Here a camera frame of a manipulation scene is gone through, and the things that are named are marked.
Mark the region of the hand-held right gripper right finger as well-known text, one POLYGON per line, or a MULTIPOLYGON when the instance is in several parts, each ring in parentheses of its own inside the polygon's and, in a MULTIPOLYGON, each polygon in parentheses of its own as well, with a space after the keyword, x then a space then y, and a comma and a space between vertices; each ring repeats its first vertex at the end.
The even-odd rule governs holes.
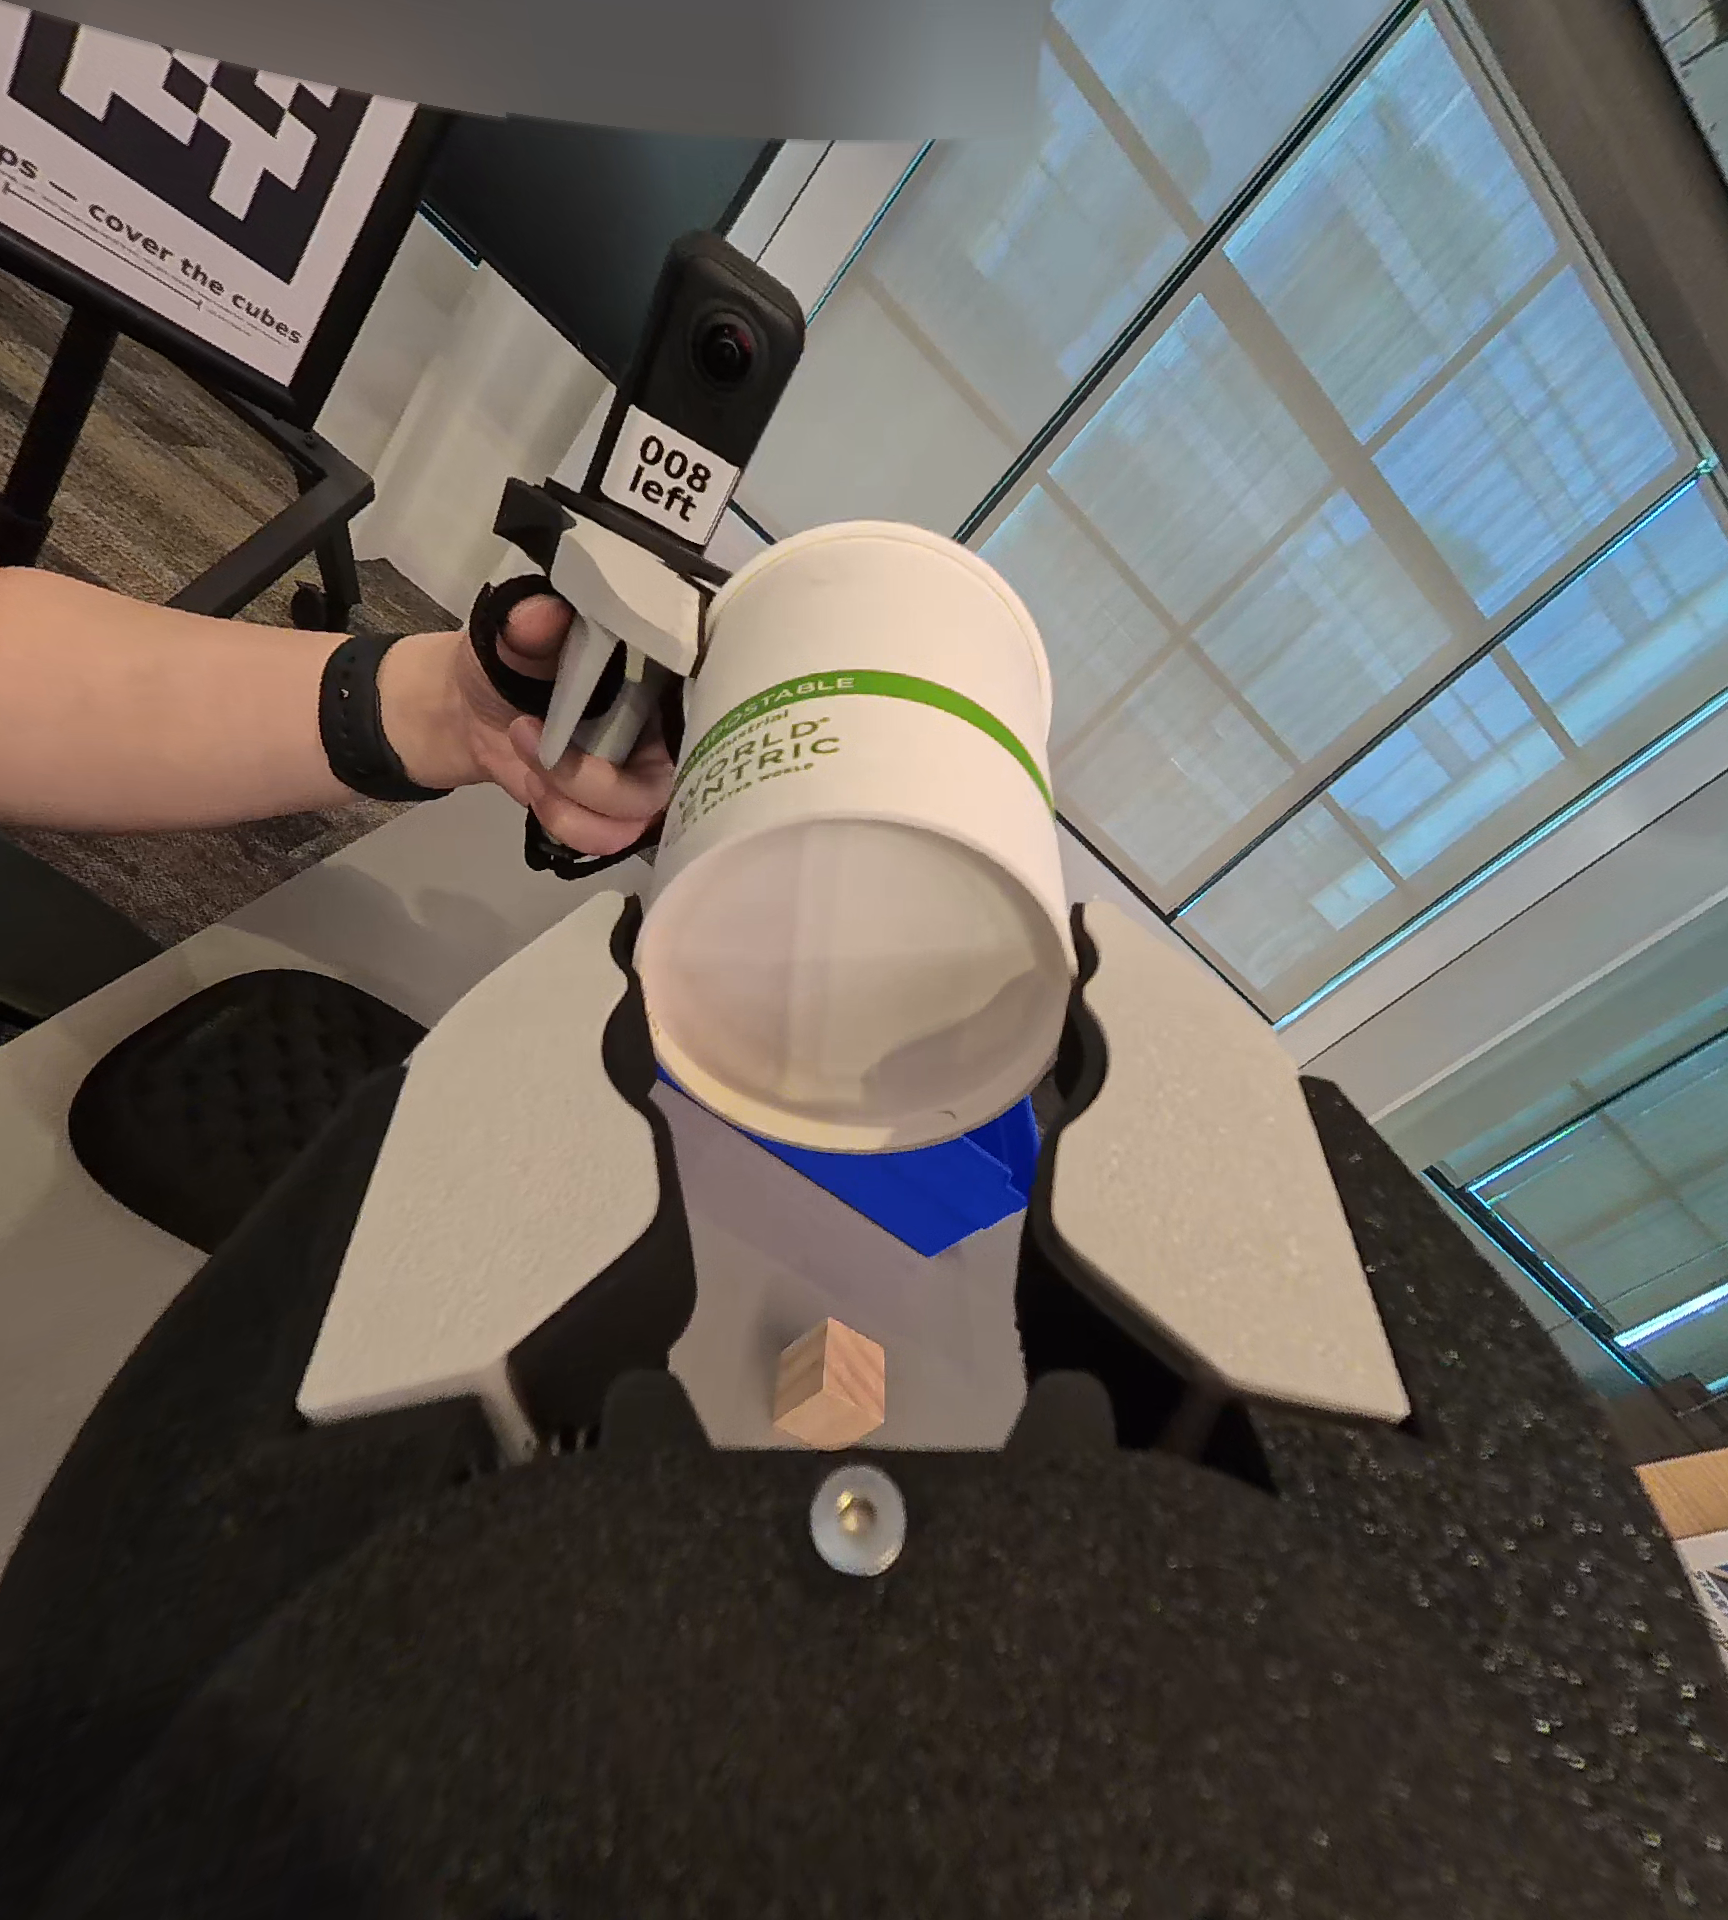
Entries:
POLYGON ((1401 1429, 1411 1400, 1306 1087, 1228 986, 1119 908, 1076 980, 1018 1255, 1019 1437, 1240 1463, 1249 1417, 1401 1429))

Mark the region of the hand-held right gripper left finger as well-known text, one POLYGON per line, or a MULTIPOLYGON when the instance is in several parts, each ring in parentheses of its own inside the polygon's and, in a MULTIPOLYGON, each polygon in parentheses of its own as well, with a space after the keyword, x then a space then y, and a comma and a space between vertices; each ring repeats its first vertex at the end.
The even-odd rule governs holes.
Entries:
POLYGON ((595 892, 412 1050, 298 1388, 343 1424, 469 1400, 513 1462, 591 1434, 692 1320, 692 1240, 632 958, 595 892))

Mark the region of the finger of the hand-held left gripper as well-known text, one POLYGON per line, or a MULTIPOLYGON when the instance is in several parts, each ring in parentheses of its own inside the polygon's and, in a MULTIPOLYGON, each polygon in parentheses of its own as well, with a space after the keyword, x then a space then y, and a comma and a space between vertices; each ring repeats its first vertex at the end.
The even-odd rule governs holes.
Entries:
POLYGON ((548 582, 587 625, 675 674, 698 670, 707 591, 636 539, 561 532, 548 582))

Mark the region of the blue plastic bin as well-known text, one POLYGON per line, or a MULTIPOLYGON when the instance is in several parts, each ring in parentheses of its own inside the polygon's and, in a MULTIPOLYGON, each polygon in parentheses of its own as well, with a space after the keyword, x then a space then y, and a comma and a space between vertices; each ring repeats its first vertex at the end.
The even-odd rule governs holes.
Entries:
POLYGON ((685 1196, 707 1223, 771 1254, 804 1247, 818 1232, 859 1238, 858 1222, 935 1257, 1019 1215, 1031 1196, 1042 1129, 1029 1097, 950 1139, 919 1147, 842 1154, 734 1127, 678 1077, 657 1070, 665 1106, 684 1100, 700 1121, 675 1121, 685 1196))

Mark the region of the white paper cup green band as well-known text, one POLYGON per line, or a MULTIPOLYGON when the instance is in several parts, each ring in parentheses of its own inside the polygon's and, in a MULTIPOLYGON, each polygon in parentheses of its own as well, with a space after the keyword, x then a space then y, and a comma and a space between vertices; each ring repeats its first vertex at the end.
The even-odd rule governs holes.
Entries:
POLYGON ((762 1139, 887 1154, 1002 1115, 1078 972, 1052 684, 1018 591, 906 521, 713 596, 636 935, 655 1060, 762 1139))

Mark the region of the person's left forearm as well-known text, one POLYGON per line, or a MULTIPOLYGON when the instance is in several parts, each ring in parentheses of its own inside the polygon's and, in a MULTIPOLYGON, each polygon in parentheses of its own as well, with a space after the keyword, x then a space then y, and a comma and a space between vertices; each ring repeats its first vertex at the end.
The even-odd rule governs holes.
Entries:
POLYGON ((0 826, 168 831, 349 804, 330 640, 0 565, 0 826))

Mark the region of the person's left hand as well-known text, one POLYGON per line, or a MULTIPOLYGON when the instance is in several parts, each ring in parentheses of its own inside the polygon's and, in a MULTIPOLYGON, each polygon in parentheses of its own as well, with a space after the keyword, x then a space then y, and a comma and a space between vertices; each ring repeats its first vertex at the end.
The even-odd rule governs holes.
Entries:
POLYGON ((645 721, 623 761, 565 748, 543 765, 541 718, 507 702, 474 647, 474 634, 487 629, 492 613, 497 613, 493 657, 507 677, 558 682, 574 607, 539 575, 486 587, 467 627, 438 641, 431 707, 410 731, 391 735, 403 772, 428 787, 493 783, 526 804, 565 850, 629 852, 659 828, 669 799, 675 765, 664 721, 645 721))

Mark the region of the black quilted wrist rest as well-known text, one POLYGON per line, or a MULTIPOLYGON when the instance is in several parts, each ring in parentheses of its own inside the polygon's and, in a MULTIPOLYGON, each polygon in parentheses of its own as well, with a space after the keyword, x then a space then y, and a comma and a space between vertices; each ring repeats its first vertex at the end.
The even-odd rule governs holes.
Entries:
POLYGON ((147 1020, 88 1070, 66 1138, 90 1182, 213 1254, 425 1023, 342 978, 241 972, 147 1020))

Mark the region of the black wristband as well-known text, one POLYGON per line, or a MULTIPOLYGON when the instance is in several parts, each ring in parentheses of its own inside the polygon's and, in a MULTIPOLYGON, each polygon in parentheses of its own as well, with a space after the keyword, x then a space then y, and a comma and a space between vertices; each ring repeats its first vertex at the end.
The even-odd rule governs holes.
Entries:
POLYGON ((374 804, 428 804, 451 790, 412 777, 382 713, 380 672, 396 634, 342 636, 328 652, 316 700, 318 738, 340 786, 374 804))

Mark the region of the small wooden cube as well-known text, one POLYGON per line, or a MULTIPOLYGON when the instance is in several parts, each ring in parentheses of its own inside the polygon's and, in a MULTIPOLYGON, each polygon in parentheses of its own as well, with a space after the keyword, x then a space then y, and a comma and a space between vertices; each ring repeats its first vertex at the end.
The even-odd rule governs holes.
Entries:
POLYGON ((852 1447, 886 1422, 881 1344, 828 1316, 778 1357, 771 1427, 805 1447, 852 1447))

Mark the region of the black framed marker sign stand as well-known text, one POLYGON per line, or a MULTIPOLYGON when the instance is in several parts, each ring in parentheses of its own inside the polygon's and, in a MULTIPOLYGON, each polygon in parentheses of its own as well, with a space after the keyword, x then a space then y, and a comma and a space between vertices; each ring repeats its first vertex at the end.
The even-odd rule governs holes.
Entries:
POLYGON ((98 318, 259 373, 320 434, 447 124, 0 3, 0 270, 66 310, 0 486, 0 563, 49 536, 119 341, 98 318))

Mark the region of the white framed glass window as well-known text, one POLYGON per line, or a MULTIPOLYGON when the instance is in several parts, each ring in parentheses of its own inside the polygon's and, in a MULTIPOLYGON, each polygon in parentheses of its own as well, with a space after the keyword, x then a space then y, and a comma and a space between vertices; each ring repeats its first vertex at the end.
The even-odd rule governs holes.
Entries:
POLYGON ((1728 710, 1728 475, 1459 3, 1053 3, 807 313, 726 549, 991 563, 1066 828, 1269 1020, 1728 710))

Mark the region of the dark rolling frame with casters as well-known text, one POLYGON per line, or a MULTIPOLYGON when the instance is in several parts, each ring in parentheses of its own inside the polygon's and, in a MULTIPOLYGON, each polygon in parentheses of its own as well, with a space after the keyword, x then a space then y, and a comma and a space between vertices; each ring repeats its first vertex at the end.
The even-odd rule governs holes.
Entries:
POLYGON ((98 316, 94 325, 108 336, 108 344, 134 340, 179 367, 258 438, 272 443, 300 487, 275 515, 179 587, 169 605, 215 618, 236 615, 293 565, 318 560, 325 574, 320 590, 324 615, 347 615, 362 596, 349 524, 374 500, 371 474, 307 427, 293 395, 262 373, 226 361, 207 348, 173 346, 163 327, 146 325, 141 319, 98 316))

